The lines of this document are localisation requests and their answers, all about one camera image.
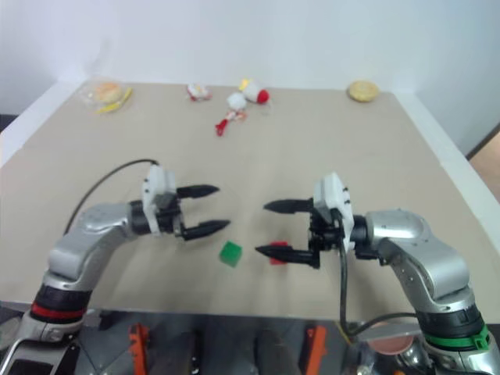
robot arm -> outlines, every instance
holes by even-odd
[[[152,166],[142,201],[97,205],[82,213],[77,225],[51,250],[42,285],[23,316],[0,375],[73,373],[79,352],[77,334],[114,251],[151,232],[192,240],[223,229],[229,220],[186,228],[180,210],[182,198],[199,198],[217,190],[210,185],[175,189],[173,175]]]
[[[309,213],[309,249],[268,245],[257,251],[319,268],[320,251],[354,249],[358,259],[390,265],[416,311],[437,373],[500,374],[500,352],[476,307],[466,263],[423,218],[402,210],[353,216],[348,189],[335,173],[316,185],[314,198],[275,201],[265,208]]]

table surface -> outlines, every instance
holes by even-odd
[[[1,169],[0,300],[30,302],[48,252],[84,192],[115,166],[153,158],[177,185],[215,184],[208,198],[183,201],[187,225],[230,219],[225,230],[183,243],[147,236],[116,250],[91,305],[103,309],[338,318],[339,264],[322,253],[321,270],[271,266],[254,250],[276,240],[307,245],[307,215],[262,210],[279,198],[308,198],[336,171],[349,186],[355,212],[403,208],[427,219],[433,232],[470,266],[477,303],[500,323],[500,257],[438,160],[391,94],[359,104],[343,91],[271,90],[272,105],[250,105],[245,122],[224,137],[214,124],[233,89],[214,88],[208,102],[186,99],[185,87],[135,84],[130,100],[107,115],[74,95]],[[88,200],[140,197],[147,166],[106,181]],[[243,247],[236,268],[219,261],[226,241]],[[349,256],[348,318],[411,311],[389,267]]]

orange bracket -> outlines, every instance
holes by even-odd
[[[149,329],[140,323],[135,323],[130,326],[128,337],[131,343],[129,351],[134,361],[134,375],[148,375],[146,343],[149,338]]]
[[[305,375],[318,375],[320,373],[321,357],[327,354],[325,340],[327,329],[323,326],[316,326],[307,330],[307,343],[309,346],[309,357]]]

red and white toy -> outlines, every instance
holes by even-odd
[[[216,133],[219,137],[224,135],[227,124],[232,120],[244,120],[246,118],[245,107],[247,101],[241,92],[234,92],[227,98],[230,111],[226,117],[216,125]]]
[[[269,92],[254,80],[244,79],[240,84],[240,91],[250,102],[266,104],[269,101]]]
[[[187,87],[187,94],[193,102],[200,102],[201,100],[209,100],[212,97],[212,92],[201,84],[189,84]]]

green cube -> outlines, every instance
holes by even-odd
[[[241,246],[228,241],[219,254],[220,261],[228,266],[236,267],[241,258]]]

